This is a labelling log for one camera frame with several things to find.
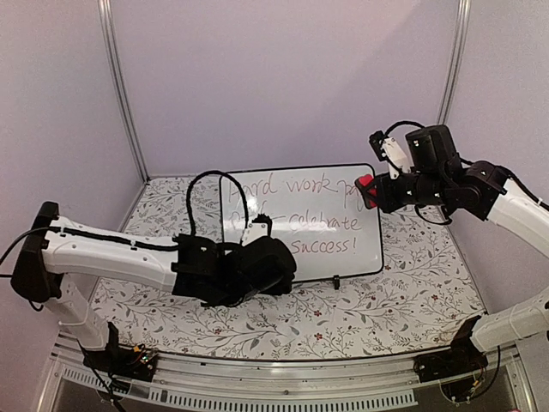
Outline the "red black whiteboard eraser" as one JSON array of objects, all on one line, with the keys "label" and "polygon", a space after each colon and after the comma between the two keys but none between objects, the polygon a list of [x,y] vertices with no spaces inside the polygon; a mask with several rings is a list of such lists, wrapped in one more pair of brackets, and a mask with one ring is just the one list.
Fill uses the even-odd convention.
[{"label": "red black whiteboard eraser", "polygon": [[360,196],[362,197],[362,190],[365,187],[376,187],[374,177],[371,174],[363,175],[355,180],[355,187],[360,193]]}]

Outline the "white dry-erase whiteboard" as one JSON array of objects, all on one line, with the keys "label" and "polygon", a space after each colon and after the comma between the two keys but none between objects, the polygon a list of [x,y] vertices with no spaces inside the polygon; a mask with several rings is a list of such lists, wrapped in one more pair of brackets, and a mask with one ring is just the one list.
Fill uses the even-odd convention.
[{"label": "white dry-erase whiteboard", "polygon": [[241,171],[222,178],[222,239],[240,240],[259,214],[272,220],[297,263],[296,282],[368,276],[383,268],[381,222],[354,182],[373,177],[367,163]]}]

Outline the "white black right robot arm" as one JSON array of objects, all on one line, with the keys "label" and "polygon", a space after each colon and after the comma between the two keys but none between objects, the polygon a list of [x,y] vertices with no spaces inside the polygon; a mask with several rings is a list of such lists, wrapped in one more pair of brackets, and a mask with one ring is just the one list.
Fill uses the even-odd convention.
[{"label": "white black right robot arm", "polygon": [[356,179],[368,209],[391,214],[407,206],[440,209],[442,225],[456,211],[490,225],[481,252],[494,263],[508,251],[513,258],[548,255],[548,206],[509,168],[490,161],[467,161],[444,124],[397,122],[369,137],[388,170]]}]

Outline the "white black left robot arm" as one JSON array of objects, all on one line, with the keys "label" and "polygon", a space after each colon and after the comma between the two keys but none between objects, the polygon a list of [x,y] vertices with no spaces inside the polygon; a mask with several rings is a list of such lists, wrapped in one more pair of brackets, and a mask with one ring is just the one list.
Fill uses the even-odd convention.
[{"label": "white black left robot arm", "polygon": [[21,246],[10,285],[24,300],[55,313],[77,340],[87,367],[136,376],[154,370],[152,350],[122,348],[116,326],[100,317],[70,275],[141,283],[205,307],[234,307],[257,294],[292,290],[297,264],[288,247],[271,235],[271,220],[246,224],[238,243],[216,243],[195,233],[146,238],[86,227],[42,204]]}]

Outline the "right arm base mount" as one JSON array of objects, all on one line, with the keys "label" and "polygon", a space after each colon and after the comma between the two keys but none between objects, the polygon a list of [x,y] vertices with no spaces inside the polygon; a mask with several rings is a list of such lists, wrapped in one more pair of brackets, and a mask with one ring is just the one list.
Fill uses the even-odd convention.
[{"label": "right arm base mount", "polygon": [[471,373],[488,366],[486,355],[471,341],[473,327],[479,320],[480,315],[466,320],[447,349],[413,358],[413,370],[421,383]]}]

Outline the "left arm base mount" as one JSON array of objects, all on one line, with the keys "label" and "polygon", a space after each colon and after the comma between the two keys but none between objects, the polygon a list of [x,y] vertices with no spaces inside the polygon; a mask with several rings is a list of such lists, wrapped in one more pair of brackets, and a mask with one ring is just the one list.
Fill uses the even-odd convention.
[{"label": "left arm base mount", "polygon": [[158,350],[147,348],[144,344],[125,347],[119,343],[117,327],[107,323],[108,340],[100,350],[81,347],[84,354],[83,364],[110,377],[123,377],[144,382],[152,382],[158,363]]}]

